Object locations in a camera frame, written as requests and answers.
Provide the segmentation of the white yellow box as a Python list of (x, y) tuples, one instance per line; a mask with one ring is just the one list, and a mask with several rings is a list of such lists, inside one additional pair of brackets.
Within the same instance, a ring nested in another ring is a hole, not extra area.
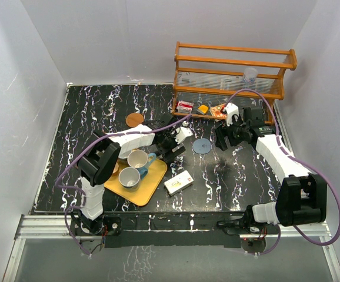
[(189, 172), (183, 171), (173, 178), (167, 180), (164, 186), (170, 196), (173, 196), (183, 190), (184, 188), (190, 186), (194, 182), (194, 179)]

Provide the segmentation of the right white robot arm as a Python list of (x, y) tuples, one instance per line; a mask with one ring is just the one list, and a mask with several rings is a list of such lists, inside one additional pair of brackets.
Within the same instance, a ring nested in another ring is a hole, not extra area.
[(293, 160), (284, 145), (277, 126), (266, 124), (259, 107), (244, 108), (228, 103), (221, 107), (226, 121), (215, 129), (215, 146), (227, 150), (247, 142), (270, 165), (281, 188), (275, 202), (247, 206), (241, 219), (226, 221), (219, 226), (234, 226), (257, 233), (267, 224), (296, 226), (320, 223), (326, 218), (327, 183)]

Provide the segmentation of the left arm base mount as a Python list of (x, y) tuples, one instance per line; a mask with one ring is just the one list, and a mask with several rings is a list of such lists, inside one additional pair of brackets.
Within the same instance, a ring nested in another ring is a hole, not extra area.
[[(118, 236), (122, 231), (122, 220), (119, 217), (109, 217), (103, 214), (95, 220), (87, 219), (79, 206), (69, 206), (64, 213), (64, 222), (68, 235), (74, 240), (82, 254), (91, 259), (98, 247), (105, 247), (108, 236)], [(82, 245), (82, 240), (76, 237), (75, 232), (80, 230), (82, 233), (91, 236), (100, 236), (101, 242), (92, 250), (86, 249)]]

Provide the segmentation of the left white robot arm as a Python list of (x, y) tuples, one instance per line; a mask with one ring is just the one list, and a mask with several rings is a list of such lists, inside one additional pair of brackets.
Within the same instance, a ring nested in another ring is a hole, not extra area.
[(81, 172), (82, 207), (79, 225), (84, 232), (98, 234), (103, 228), (104, 183), (113, 175), (120, 157), (140, 147), (156, 146), (166, 161), (185, 151), (182, 142), (192, 135), (189, 117), (176, 120), (164, 114), (159, 120), (143, 122), (115, 133), (94, 130), (91, 143), (85, 147), (76, 165)]

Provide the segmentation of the blue silicone coaster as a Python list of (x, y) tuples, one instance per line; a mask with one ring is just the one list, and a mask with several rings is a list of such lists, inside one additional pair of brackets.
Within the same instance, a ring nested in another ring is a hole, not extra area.
[(208, 154), (211, 151), (211, 142), (206, 138), (197, 139), (193, 143), (192, 150), (199, 155)]

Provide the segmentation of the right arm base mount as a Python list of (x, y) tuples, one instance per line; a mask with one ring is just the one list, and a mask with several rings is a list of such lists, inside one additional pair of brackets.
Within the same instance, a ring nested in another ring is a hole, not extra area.
[(281, 228), (275, 226), (278, 231), (277, 239), (272, 247), (266, 249), (265, 237), (268, 234), (267, 227), (269, 225), (270, 223), (267, 222), (260, 223), (255, 221), (253, 205), (249, 205), (241, 218), (219, 220), (216, 223), (216, 228), (221, 229), (227, 235), (240, 235), (242, 231), (255, 235), (255, 238), (243, 238), (241, 240), (243, 251), (236, 251), (236, 253), (242, 253), (245, 256), (252, 255), (257, 259), (259, 256), (273, 251), (281, 239)]

